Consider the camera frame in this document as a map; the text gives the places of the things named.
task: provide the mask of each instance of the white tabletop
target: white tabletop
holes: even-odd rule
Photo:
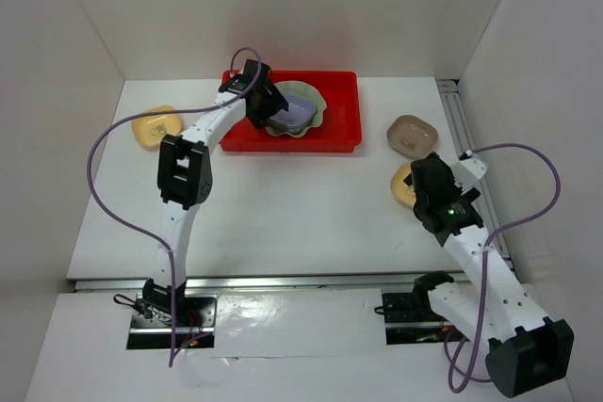
[[[219,80],[128,81],[115,119],[172,105],[210,105]],[[407,159],[389,148],[386,131],[416,115],[439,133],[436,150],[455,151],[432,78],[359,78],[363,142],[352,154],[223,153],[211,156],[214,187],[194,225],[190,277],[275,276],[458,270],[389,182]],[[185,126],[195,115],[182,118]],[[131,128],[109,138],[96,177],[101,197],[119,215],[161,233],[157,153],[143,150]],[[152,240],[107,217],[90,201],[68,277],[144,278]]]
[[[111,297],[58,296],[26,402],[509,400],[491,384],[451,393],[441,344],[387,346],[378,290],[220,297],[216,348],[185,352],[172,369],[167,350],[125,349],[131,312]],[[514,400],[572,397],[560,380]]]

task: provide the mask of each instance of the white wall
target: white wall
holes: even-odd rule
[[[274,67],[456,77],[498,0],[83,0],[126,79],[217,77],[241,45]]]
[[[603,395],[602,25],[603,0],[502,0],[461,81],[479,145],[529,143],[559,167],[559,205],[507,238],[544,306],[574,329],[577,401]],[[552,178],[537,158],[498,151],[488,160],[504,221],[547,203]]]
[[[23,400],[123,79],[77,0],[0,0],[0,388]]]

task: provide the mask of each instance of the red tray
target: red tray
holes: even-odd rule
[[[230,78],[224,72],[222,83]],[[301,80],[315,87],[327,102],[324,121],[303,137],[273,137],[255,129],[249,120],[239,122],[220,143],[224,151],[249,153],[351,153],[362,141],[358,84],[353,72],[273,71],[272,82]]]

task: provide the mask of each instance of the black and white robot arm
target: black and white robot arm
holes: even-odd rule
[[[254,87],[234,102],[260,71]],[[187,250],[192,225],[201,204],[212,188],[211,153],[235,124],[247,117],[253,126],[265,127],[268,119],[288,103],[269,79],[270,67],[247,60],[241,74],[222,85],[214,105],[219,109],[205,113],[180,136],[165,136],[159,149],[157,185],[163,200],[165,239],[171,247],[175,270],[176,312],[187,311]],[[155,266],[142,290],[144,303],[165,313],[171,312],[171,263],[159,245]]]
[[[476,288],[481,287],[482,254],[489,253],[480,349],[487,351],[492,381],[513,397],[565,377],[574,333],[564,320],[553,322],[524,291],[494,244],[485,247],[489,232],[472,201],[480,195],[476,185],[486,168],[474,155],[464,155],[449,167],[432,153],[411,164],[406,183],[416,193],[416,217]],[[431,310],[467,338],[475,338],[478,303],[443,272],[431,282]]]

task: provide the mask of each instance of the wall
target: wall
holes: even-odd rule
[[[538,297],[576,334],[569,382],[577,399],[600,400],[603,343],[603,0],[502,0],[461,81],[479,145],[529,143],[559,167],[559,205],[507,234]],[[494,152],[491,184],[502,220],[545,205],[552,178],[523,152]]]
[[[123,79],[78,0],[0,0],[0,387],[22,400]]]
[[[498,0],[82,0],[126,79],[274,67],[458,78]]]

